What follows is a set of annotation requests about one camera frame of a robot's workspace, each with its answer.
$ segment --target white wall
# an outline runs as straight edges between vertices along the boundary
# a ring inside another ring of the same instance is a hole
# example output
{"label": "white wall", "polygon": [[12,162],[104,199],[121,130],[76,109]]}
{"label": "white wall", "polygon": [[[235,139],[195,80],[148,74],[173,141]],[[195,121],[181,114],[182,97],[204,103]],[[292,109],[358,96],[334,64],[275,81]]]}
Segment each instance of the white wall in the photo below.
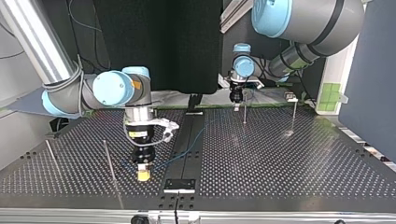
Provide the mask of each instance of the white wall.
{"label": "white wall", "polygon": [[[0,22],[7,27],[3,18]],[[19,42],[0,28],[0,58],[22,51]],[[0,169],[44,140],[52,118],[12,112],[4,106],[40,87],[41,80],[23,53],[0,59]]]}

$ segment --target metal base plate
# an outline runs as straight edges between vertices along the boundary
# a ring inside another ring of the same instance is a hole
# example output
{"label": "metal base plate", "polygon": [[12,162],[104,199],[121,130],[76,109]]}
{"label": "metal base plate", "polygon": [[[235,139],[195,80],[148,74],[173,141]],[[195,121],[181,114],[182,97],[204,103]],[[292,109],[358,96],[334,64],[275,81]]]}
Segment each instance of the metal base plate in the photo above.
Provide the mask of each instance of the metal base plate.
{"label": "metal base plate", "polygon": [[[171,159],[173,150],[189,152],[139,183],[127,159],[122,111],[100,111],[51,142],[57,161],[42,147],[1,171],[0,206],[396,214],[394,172],[326,119],[303,108],[295,120],[292,113],[291,107],[251,108],[243,124],[243,111],[231,108],[192,117],[160,111],[185,125],[170,144],[157,147],[155,165]],[[195,179],[195,193],[164,196],[165,180],[180,178]]]}
{"label": "metal base plate", "polygon": [[395,173],[326,119],[292,114],[206,111],[202,165],[186,164],[200,170],[194,209],[396,212]]}

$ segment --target wire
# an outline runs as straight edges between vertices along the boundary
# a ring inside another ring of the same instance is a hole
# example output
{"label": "wire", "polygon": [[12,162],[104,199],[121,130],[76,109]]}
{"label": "wire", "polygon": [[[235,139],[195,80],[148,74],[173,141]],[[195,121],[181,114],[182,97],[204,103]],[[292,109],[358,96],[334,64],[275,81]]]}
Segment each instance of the wire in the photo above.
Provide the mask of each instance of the wire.
{"label": "wire", "polygon": [[0,26],[3,28],[3,30],[5,30],[9,35],[11,35],[12,37],[16,38],[14,34],[12,34],[5,25],[3,25],[3,23],[0,22]]}
{"label": "wire", "polygon": [[81,67],[76,63],[73,62],[77,69],[76,72],[71,76],[69,79],[67,79],[65,82],[62,82],[56,86],[47,86],[43,84],[43,88],[47,90],[47,92],[56,92],[56,91],[61,91],[64,88],[68,87],[71,83],[73,83],[75,80],[77,80],[79,77],[84,76],[84,72],[82,71]]}
{"label": "wire", "polygon": [[[97,17],[96,10],[94,11],[94,14],[95,14],[95,18],[94,18],[94,20],[95,20],[95,27],[90,26],[90,25],[87,25],[87,24],[84,24],[84,23],[82,23],[82,22],[77,21],[76,18],[74,17],[74,15],[73,15],[73,12],[72,12],[72,4],[73,4],[73,1],[74,1],[74,0],[70,0],[70,2],[69,2],[69,8],[68,8],[68,10],[69,10],[70,19],[71,19],[72,21],[74,21],[75,23],[81,25],[81,26],[84,26],[84,27],[87,27],[87,28],[90,28],[90,29],[93,29],[93,30],[94,30],[94,33],[93,33],[93,35],[94,35],[93,47],[94,47],[95,60],[97,61],[97,63],[99,64],[100,67],[102,67],[103,69],[106,69],[106,70],[110,70],[110,69],[111,69],[111,61],[110,61],[110,60],[108,60],[108,67],[103,66],[103,65],[100,63],[100,61],[99,61],[99,56],[98,56],[98,52],[97,52],[97,33],[96,33],[96,32],[101,32],[101,33],[102,33],[102,30],[100,30],[100,29],[98,29],[98,28],[96,27],[96,17]],[[86,58],[84,58],[84,57],[81,56],[81,52],[80,52],[80,48],[79,48],[78,41],[77,41],[77,36],[76,36],[76,30],[75,30],[75,27],[74,27],[74,25],[73,25],[73,22],[72,22],[72,29],[73,29],[73,35],[74,35],[74,38],[75,38],[75,42],[76,42],[76,45],[77,45],[77,49],[78,49],[78,54],[80,55],[81,59],[84,60],[88,65],[90,65],[90,66],[93,68],[93,73],[95,73],[95,69],[96,69],[97,71],[99,71],[100,73],[104,72],[102,69],[98,68],[93,62],[91,62],[90,60],[88,60],[88,59],[86,59]]]}
{"label": "wire", "polygon": [[[9,35],[11,35],[12,37],[14,37],[15,39],[17,38],[17,37],[15,37],[15,35],[12,34],[12,33],[6,28],[6,26],[3,25],[3,23],[1,23],[1,22],[0,22],[0,27],[1,27],[4,31],[6,31]],[[24,53],[24,50],[21,51],[21,52],[19,52],[19,53],[16,53],[16,54],[12,54],[12,55],[9,55],[9,56],[0,57],[0,60],[2,60],[2,59],[14,58],[14,57],[17,57],[17,56],[19,56],[19,55],[21,55],[21,54],[23,54],[23,53]]]}
{"label": "wire", "polygon": [[122,125],[122,126],[123,126],[123,130],[124,130],[124,133],[125,133],[126,138],[127,138],[134,146],[137,146],[137,147],[153,147],[153,146],[157,146],[157,145],[159,145],[160,143],[164,142],[165,139],[166,139],[166,136],[164,136],[160,141],[157,141],[157,142],[147,143],[147,144],[138,144],[138,143],[136,143],[136,141],[132,140],[132,138],[128,135],[128,130],[126,130],[125,122],[123,122],[123,125]]}
{"label": "wire", "polygon": [[85,75],[85,73],[82,72],[81,76],[80,76],[79,87],[78,87],[78,113],[81,117],[84,116],[84,111],[82,111],[82,89],[84,86],[84,75]]}
{"label": "wire", "polygon": [[201,134],[204,132],[204,130],[207,128],[207,126],[209,126],[209,124],[215,122],[216,120],[217,120],[217,119],[213,119],[213,120],[209,121],[209,122],[205,125],[205,127],[204,127],[203,129],[201,129],[200,132],[198,132],[198,134],[195,136],[194,141],[192,141],[191,146],[190,146],[185,152],[182,152],[182,153],[180,153],[178,156],[175,156],[173,159],[171,159],[171,160],[169,160],[169,161],[166,161],[166,162],[164,162],[163,164],[161,164],[161,165],[159,165],[159,166],[154,167],[154,171],[156,171],[156,170],[158,170],[158,169],[161,169],[161,168],[163,168],[164,166],[168,166],[168,165],[169,165],[170,163],[172,163],[173,161],[176,161],[176,160],[178,160],[178,159],[184,157],[185,155],[187,155],[187,154],[192,150],[192,148],[195,146],[196,142],[198,141],[198,138],[201,136]]}
{"label": "wire", "polygon": [[[97,25],[96,24],[96,18],[97,18],[97,13],[96,13],[96,10],[95,10],[95,18],[94,18],[95,19],[95,27]],[[107,67],[103,66],[102,63],[99,60],[98,43],[97,43],[97,31],[96,30],[93,32],[93,51],[94,51],[94,54],[95,54],[95,59],[98,62],[99,66],[101,66],[102,68],[104,68],[106,70],[110,70],[111,69],[111,61],[110,60],[107,61]]]}
{"label": "wire", "polygon": [[19,53],[16,53],[16,54],[13,54],[13,55],[5,56],[5,57],[0,57],[0,60],[2,60],[2,59],[9,59],[9,58],[13,58],[13,57],[17,57],[17,56],[19,56],[19,55],[21,55],[21,54],[23,54],[23,53],[24,53],[24,51],[19,52]]}
{"label": "wire", "polygon": [[178,224],[177,208],[175,207],[175,224]]}
{"label": "wire", "polygon": [[309,94],[308,90],[306,89],[306,86],[303,82],[303,75],[301,74],[300,71],[296,71],[297,77],[300,79],[301,85],[304,88],[304,91],[306,93],[306,95],[308,95],[309,99],[311,100],[312,104],[314,104],[315,107],[317,107],[317,103],[314,102],[314,98],[312,98],[311,94]]}
{"label": "wire", "polygon": [[77,23],[78,25],[80,25],[80,26],[84,26],[84,27],[87,27],[87,28],[90,28],[90,29],[93,29],[93,30],[96,30],[96,31],[99,31],[99,32],[102,33],[102,30],[101,30],[101,29],[98,29],[98,28],[96,28],[96,27],[93,27],[93,26],[84,24],[84,23],[82,23],[82,22],[76,20],[76,18],[73,16],[73,13],[72,13],[72,4],[73,4],[73,1],[74,1],[74,0],[70,0],[70,2],[69,2],[69,15],[70,15],[70,17],[72,18],[72,20],[73,20],[75,23]]}
{"label": "wire", "polygon": [[264,59],[263,55],[260,57],[260,64],[262,65],[262,74],[259,76],[259,78],[262,78],[262,76],[264,76],[265,79],[268,79],[267,76],[265,75],[265,67],[267,66],[267,60]]}

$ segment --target vertical metal pin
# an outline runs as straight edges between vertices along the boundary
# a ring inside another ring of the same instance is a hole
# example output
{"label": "vertical metal pin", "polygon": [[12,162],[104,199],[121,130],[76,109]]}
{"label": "vertical metal pin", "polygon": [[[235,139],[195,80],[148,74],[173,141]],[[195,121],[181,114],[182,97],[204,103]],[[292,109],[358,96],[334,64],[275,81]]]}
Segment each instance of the vertical metal pin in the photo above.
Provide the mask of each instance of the vertical metal pin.
{"label": "vertical metal pin", "polygon": [[297,103],[298,103],[298,102],[295,102],[295,103],[294,103],[293,120],[296,119]]}
{"label": "vertical metal pin", "polygon": [[113,177],[113,180],[114,180],[114,181],[117,181],[116,175],[114,174],[113,162],[111,162],[110,152],[108,151],[107,141],[106,141],[106,140],[103,140],[103,146],[104,146],[104,148],[105,148],[105,152],[106,152],[106,156],[107,156],[107,161],[108,161],[108,166],[110,167],[111,175],[112,175],[112,177]]}
{"label": "vertical metal pin", "polygon": [[248,98],[245,96],[244,124],[247,123],[247,113],[248,113]]}
{"label": "vertical metal pin", "polygon": [[49,154],[53,160],[56,160],[55,154],[53,154],[52,147],[50,146],[50,141],[46,139],[47,148],[49,149]]}

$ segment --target robotic arm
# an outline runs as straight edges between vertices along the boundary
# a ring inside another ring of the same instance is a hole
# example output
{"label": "robotic arm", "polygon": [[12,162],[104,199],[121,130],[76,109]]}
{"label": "robotic arm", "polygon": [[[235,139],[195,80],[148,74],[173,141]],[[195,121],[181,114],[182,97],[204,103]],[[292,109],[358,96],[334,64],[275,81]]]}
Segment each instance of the robotic arm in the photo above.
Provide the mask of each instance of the robotic arm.
{"label": "robotic arm", "polygon": [[[84,111],[93,109],[124,108],[123,129],[134,145],[138,179],[149,180],[154,146],[169,142],[178,129],[176,123],[153,116],[149,70],[126,67],[85,77],[81,67],[65,52],[40,0],[1,0],[0,11],[43,82],[45,109],[54,116],[67,117],[82,116]],[[165,131],[162,140],[153,143],[156,125]]]}
{"label": "robotic arm", "polygon": [[251,57],[249,45],[235,45],[230,99],[236,104],[244,83],[262,71],[283,82],[316,59],[346,48],[361,30],[364,8],[361,0],[255,0],[251,19],[257,33],[293,44],[266,62]]}

